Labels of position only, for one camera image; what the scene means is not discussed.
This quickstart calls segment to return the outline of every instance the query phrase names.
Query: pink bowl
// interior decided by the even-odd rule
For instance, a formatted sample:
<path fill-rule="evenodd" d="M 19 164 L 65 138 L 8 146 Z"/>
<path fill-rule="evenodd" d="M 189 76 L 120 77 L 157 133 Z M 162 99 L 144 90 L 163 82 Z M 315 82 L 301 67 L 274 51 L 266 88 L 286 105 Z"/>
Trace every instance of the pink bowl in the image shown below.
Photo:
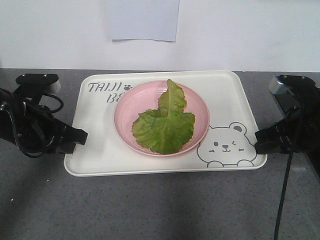
<path fill-rule="evenodd" d="M 113 115 L 115 129 L 120 138 L 130 148 L 141 154 L 150 156 L 176 156 L 191 150 L 204 138 L 210 123 L 208 107 L 194 90 L 180 83 L 178 85 L 182 87 L 187 101 L 184 112 L 190 112 L 195 115 L 194 131 L 190 141 L 184 144 L 179 152 L 172 154 L 160 154 L 137 144 L 136 138 L 131 132 L 133 122 L 137 120 L 139 113 L 143 113 L 148 109 L 157 109 L 159 97 L 167 90 L 166 81 L 150 81 L 139 84 L 127 91 L 119 99 L 115 107 Z"/>

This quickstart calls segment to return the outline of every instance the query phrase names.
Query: bear face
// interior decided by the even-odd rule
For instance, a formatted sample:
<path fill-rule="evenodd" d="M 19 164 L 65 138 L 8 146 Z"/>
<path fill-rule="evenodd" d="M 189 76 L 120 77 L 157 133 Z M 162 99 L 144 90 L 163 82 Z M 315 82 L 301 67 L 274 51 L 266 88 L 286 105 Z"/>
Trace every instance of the bear face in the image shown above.
<path fill-rule="evenodd" d="M 246 133 L 247 128 L 240 122 L 232 122 L 228 127 L 210 126 L 197 155 L 207 167 L 252 167 L 257 152 Z"/>

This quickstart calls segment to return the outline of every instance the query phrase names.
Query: bear ear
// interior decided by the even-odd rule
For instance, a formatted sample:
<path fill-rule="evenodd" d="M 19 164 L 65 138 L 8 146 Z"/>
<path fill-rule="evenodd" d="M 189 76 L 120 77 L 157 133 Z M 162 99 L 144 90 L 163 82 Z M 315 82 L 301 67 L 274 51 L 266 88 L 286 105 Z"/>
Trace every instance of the bear ear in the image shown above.
<path fill-rule="evenodd" d="M 245 135 L 247 133 L 247 128 L 241 122 L 232 122 L 229 126 L 230 129 L 237 130 L 238 132 Z"/>

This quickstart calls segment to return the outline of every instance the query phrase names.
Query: tray rim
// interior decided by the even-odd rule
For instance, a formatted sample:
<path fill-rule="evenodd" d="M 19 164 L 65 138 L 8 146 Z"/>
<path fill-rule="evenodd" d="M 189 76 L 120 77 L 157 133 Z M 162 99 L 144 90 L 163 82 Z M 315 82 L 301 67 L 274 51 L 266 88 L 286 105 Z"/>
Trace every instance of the tray rim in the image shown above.
<path fill-rule="evenodd" d="M 78 103 L 80 101 L 80 95 L 82 91 L 84 90 L 84 86 L 91 81 L 92 78 L 100 78 L 100 77 L 115 77 L 115 76 L 126 76 L 128 78 L 130 77 L 135 77 L 138 75 L 143 75 L 143 76 L 152 76 L 152 75 L 157 75 L 157 74 L 225 74 L 225 75 L 230 75 L 233 80 L 237 83 L 238 88 L 237 91 L 241 91 L 242 97 L 244 97 L 244 103 L 246 104 L 246 108 L 248 110 L 248 114 L 250 115 L 249 117 L 253 120 L 253 126 L 258 130 L 258 126 L 255 120 L 255 117 L 252 113 L 252 109 L 250 107 L 247 95 L 245 93 L 245 90 L 243 88 L 243 85 L 241 83 L 241 80 L 239 76 L 234 73 L 233 71 L 229 70 L 198 70 L 198 71 L 152 71 L 152 72 L 131 72 L 131 73 L 112 73 L 112 74 L 93 74 L 88 77 L 86 77 L 80 86 L 79 94 L 78 94 L 78 99 L 76 103 L 76 108 L 74 111 L 74 116 L 72 120 L 72 126 L 74 126 L 74 121 L 75 117 L 77 115 L 77 110 L 79 111 L 78 108 Z M 263 167 L 266 162 L 268 155 L 264 155 L 263 162 L 257 166 L 252 166 L 250 168 L 248 167 L 228 167 L 228 168 L 180 168 L 180 169 L 156 169 L 156 170 L 138 170 L 138 171 L 114 171 L 114 172 L 88 172 L 88 173 L 78 173 L 70 169 L 70 166 L 68 166 L 67 162 L 72 159 L 73 154 L 65 154 L 64 160 L 63 160 L 63 165 L 65 170 L 75 176 L 75 177 L 98 177 L 98 176 L 117 176 L 117 175 L 134 175 L 134 174 L 155 174 L 155 173 L 183 173 L 183 172 L 216 172 L 216 171 L 240 171 L 240 170 L 256 170 L 261 167 Z"/>

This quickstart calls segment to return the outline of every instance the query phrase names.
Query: bowl rim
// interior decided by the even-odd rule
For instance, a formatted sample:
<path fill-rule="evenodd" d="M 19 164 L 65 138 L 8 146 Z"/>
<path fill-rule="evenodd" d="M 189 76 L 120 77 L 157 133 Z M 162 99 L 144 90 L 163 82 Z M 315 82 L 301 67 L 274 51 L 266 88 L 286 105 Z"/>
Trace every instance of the bowl rim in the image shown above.
<path fill-rule="evenodd" d="M 192 144 L 190 147 L 184 149 L 184 150 L 180 150 L 178 152 L 175 152 L 175 153 L 170 153 L 170 154 L 161 154 L 161 153 L 158 153 L 158 152 L 153 152 L 151 151 L 149 148 L 146 148 L 146 147 L 142 147 L 140 146 L 141 148 L 145 149 L 146 151 L 142 151 L 140 149 L 137 149 L 135 147 L 133 147 L 132 145 L 128 144 L 124 139 L 123 137 L 121 136 L 121 134 L 119 133 L 118 129 L 117 129 L 117 126 L 116 126 L 116 121 L 115 121 L 115 115 L 116 115 L 116 111 L 118 109 L 118 106 L 119 106 L 119 103 L 122 101 L 122 99 L 127 95 L 127 93 L 129 93 L 130 91 L 138 88 L 138 87 L 141 87 L 143 85 L 147 85 L 147 84 L 153 84 L 153 83 L 166 83 L 167 80 L 152 80 L 152 81 L 146 81 L 146 82 L 142 82 L 134 87 L 132 87 L 130 90 L 128 90 L 127 92 L 125 92 L 118 100 L 118 102 L 116 103 L 116 106 L 113 110 L 113 127 L 115 128 L 115 131 L 116 131 L 116 134 L 119 136 L 119 138 L 122 140 L 123 143 L 125 143 L 126 146 L 128 146 L 129 148 L 131 148 L 132 150 L 134 150 L 135 152 L 137 153 L 140 153 L 142 155 L 147 155 L 147 156 L 152 156 L 152 157 L 173 157 L 173 156 L 178 156 L 178 155 L 181 155 L 181 154 L 184 154 L 192 149 L 194 149 L 201 141 L 202 139 L 206 136 L 207 132 L 208 132 L 208 129 L 209 129 L 209 125 L 210 125 L 210 111 L 209 111 L 209 108 L 207 106 L 207 103 L 205 102 L 205 100 L 194 90 L 192 89 L 191 87 L 185 85 L 185 84 L 182 84 L 182 83 L 179 83 L 177 81 L 174 81 L 179 87 L 183 87 L 183 88 L 186 88 L 186 89 L 189 89 L 191 92 L 193 92 L 202 102 L 203 102 L 203 105 L 205 107 L 205 111 L 207 113 L 207 123 L 206 123 L 206 131 L 205 133 L 199 138 L 199 140 L 197 140 L 194 144 Z"/>

